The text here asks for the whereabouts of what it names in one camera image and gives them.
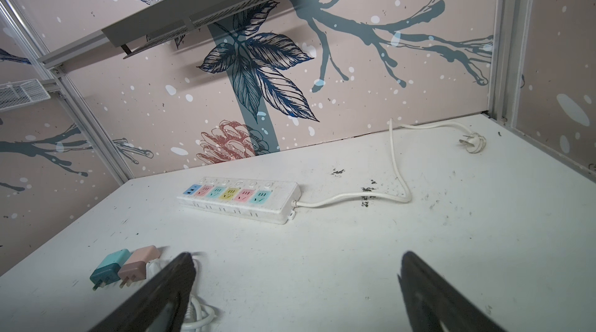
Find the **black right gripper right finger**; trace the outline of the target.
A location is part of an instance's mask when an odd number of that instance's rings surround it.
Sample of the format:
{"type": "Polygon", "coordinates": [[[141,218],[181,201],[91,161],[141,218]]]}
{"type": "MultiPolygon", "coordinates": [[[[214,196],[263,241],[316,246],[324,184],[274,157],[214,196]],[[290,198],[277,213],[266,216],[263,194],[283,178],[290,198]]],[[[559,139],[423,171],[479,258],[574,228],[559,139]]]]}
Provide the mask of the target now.
{"type": "Polygon", "coordinates": [[[412,251],[397,277],[413,331],[504,330],[412,251]]]}

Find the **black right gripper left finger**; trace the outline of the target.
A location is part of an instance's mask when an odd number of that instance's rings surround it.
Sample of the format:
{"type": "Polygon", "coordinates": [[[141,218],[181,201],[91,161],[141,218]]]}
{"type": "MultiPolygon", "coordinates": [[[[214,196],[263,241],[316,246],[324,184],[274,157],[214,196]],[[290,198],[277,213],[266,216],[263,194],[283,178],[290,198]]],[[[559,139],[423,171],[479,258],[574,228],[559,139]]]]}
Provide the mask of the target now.
{"type": "Polygon", "coordinates": [[[91,330],[180,331],[195,279],[192,255],[183,252],[91,330]]]}

